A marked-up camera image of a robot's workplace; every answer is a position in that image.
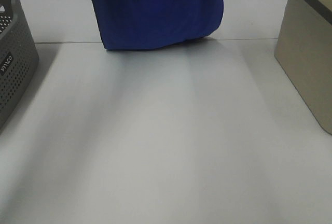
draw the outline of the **perforated basket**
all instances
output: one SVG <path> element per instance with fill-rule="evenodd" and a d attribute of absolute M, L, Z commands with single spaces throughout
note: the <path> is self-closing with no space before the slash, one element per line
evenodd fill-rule
<path fill-rule="evenodd" d="M 38 62 L 20 1 L 0 0 L 0 128 L 21 99 Z"/>

